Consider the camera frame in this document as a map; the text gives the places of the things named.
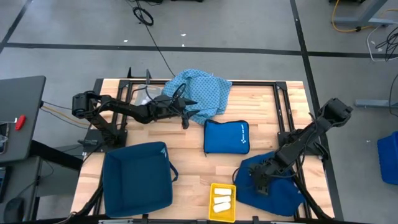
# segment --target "gray floor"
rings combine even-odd
[[[358,15],[370,1],[362,6],[342,4],[337,15]],[[370,30],[338,33],[331,28],[333,5],[327,0],[296,2],[308,51],[366,53]],[[0,39],[23,4],[22,0],[0,0]],[[160,6],[144,2],[142,6],[155,18],[150,30],[159,46],[300,50],[289,0],[165,0]],[[392,7],[398,3],[390,0],[384,6]],[[398,19],[398,13],[389,12],[386,17]],[[379,29],[371,40],[384,40],[393,28]],[[33,0],[9,42],[153,46],[124,0]],[[206,52],[164,52],[164,56],[175,73],[199,68],[230,79],[301,80],[310,96],[301,56]],[[386,99],[397,73],[395,61],[372,63],[367,58],[310,57],[310,64],[321,105],[331,97],[351,106],[356,98]],[[92,89],[97,78],[124,77],[129,67],[135,76],[149,68],[153,77],[171,77],[158,52],[5,48],[0,54],[0,79],[45,75],[44,100],[63,106],[70,106],[74,94]],[[355,109],[346,126],[328,133],[345,220],[396,220],[398,186],[381,180],[376,141],[390,135],[397,125],[398,118],[386,110]],[[76,144],[84,133],[39,113],[34,139],[60,147]],[[79,155],[81,149],[70,153]],[[55,166],[54,175],[39,189],[45,197],[38,218],[69,213],[77,176]]]

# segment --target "wooden table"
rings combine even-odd
[[[116,97],[118,83],[118,79],[104,79],[101,95]],[[287,82],[287,87],[295,128],[304,128],[311,122],[311,117],[308,115],[309,108],[303,83]],[[281,105],[284,121],[287,121],[284,104],[281,103]],[[110,121],[112,112],[105,111],[102,115]],[[225,114],[215,116],[214,120],[226,122],[239,119],[247,121],[250,125],[250,152],[246,155],[208,154],[207,157],[203,153],[203,126],[194,121],[190,121],[190,127],[183,130],[180,118],[162,119],[150,124],[137,123],[133,118],[127,119],[126,145],[165,142],[170,161],[180,174],[178,181],[173,183],[173,204],[151,212],[150,219],[207,219],[211,183],[231,184],[231,175],[243,159],[278,148],[279,125],[271,87],[232,86]],[[285,125],[286,130],[289,130],[287,122]],[[71,211],[79,211],[96,190],[103,159],[104,153],[94,153],[83,164]],[[303,172],[308,191],[323,211],[334,217],[321,160],[316,156],[307,156]],[[100,213],[104,213],[103,203]],[[252,220],[253,216],[258,216],[260,220],[293,220],[292,217],[274,215],[237,202],[236,220]]]

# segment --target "blue zipper pouch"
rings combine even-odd
[[[250,150],[248,122],[206,120],[203,148],[205,153],[247,154]]]

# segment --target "yellow tray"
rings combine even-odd
[[[231,189],[232,190],[232,195],[231,195],[231,208],[215,213],[213,210],[214,204],[214,197],[221,197],[224,195],[217,195],[214,194],[214,189],[215,188],[224,188],[224,189]],[[210,187],[210,201],[209,201],[209,220],[212,221],[219,221],[219,222],[229,222],[233,223],[235,222],[235,208],[236,208],[236,186],[232,184],[217,184],[217,183],[212,183]]]

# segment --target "handle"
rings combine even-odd
[[[174,181],[176,181],[176,180],[178,179],[178,171],[177,171],[177,169],[173,166],[172,163],[170,163],[170,168],[173,170],[173,172],[174,172],[174,174],[175,174],[175,177],[174,177],[174,179],[172,180],[172,182],[174,182]]]

